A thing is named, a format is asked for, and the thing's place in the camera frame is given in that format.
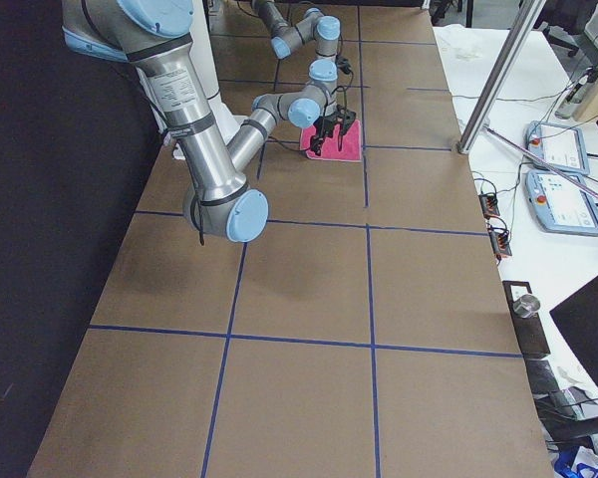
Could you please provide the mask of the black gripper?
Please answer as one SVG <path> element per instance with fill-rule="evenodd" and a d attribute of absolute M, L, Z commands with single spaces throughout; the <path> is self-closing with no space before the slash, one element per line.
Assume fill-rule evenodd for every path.
<path fill-rule="evenodd" d="M 337 151 L 342 152 L 345 135 L 353 126 L 356 118 L 357 114 L 350 110 L 336 110 L 330 115 L 319 117 L 314 123 L 315 133 L 310 137 L 310 150 L 321 152 L 325 140 L 333 138 L 335 128 L 338 127 L 336 146 Z"/>

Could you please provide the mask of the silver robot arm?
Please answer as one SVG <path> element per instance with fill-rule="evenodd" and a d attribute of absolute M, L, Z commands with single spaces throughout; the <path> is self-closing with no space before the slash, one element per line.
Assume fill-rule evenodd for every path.
<path fill-rule="evenodd" d="M 308 9 L 295 25 L 272 1 L 254 1 L 253 12 L 271 35 L 271 47 L 285 59 L 308 42 L 316 58 L 302 90 L 256 98 L 252 113 L 231 138 L 224 138 L 211 106 L 216 74 L 198 71 L 211 60 L 194 45 L 206 42 L 203 12 L 192 1 L 65 1 L 67 46 L 83 55 L 129 63 L 147 77 L 170 136 L 179 144 L 190 176 L 183 211 L 199 235 L 247 243 L 268 219 L 265 195 L 250 187 L 243 171 L 270 133 L 283 121 L 317 128 L 311 148 L 319 151 L 335 130 L 346 133 L 354 116 L 337 101 L 338 18 Z"/>
<path fill-rule="evenodd" d="M 336 61 L 341 38 L 341 22 L 337 17 L 324 15 L 319 8 L 311 7 L 301 21 L 291 24 L 274 1 L 256 0 L 250 5 L 269 31 L 271 48 L 278 60 L 289 58 L 301 47 L 315 42 L 317 59 Z"/>

